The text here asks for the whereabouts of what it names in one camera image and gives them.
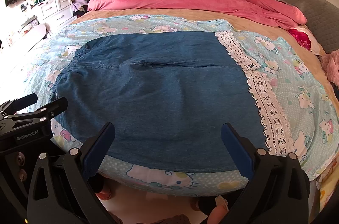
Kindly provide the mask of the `person's right hand thumb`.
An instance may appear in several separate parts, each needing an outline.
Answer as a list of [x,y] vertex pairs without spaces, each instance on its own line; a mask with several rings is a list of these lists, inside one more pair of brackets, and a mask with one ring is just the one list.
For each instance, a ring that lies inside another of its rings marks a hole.
[[207,219],[207,224],[219,224],[228,213],[228,208],[224,206],[215,207]]

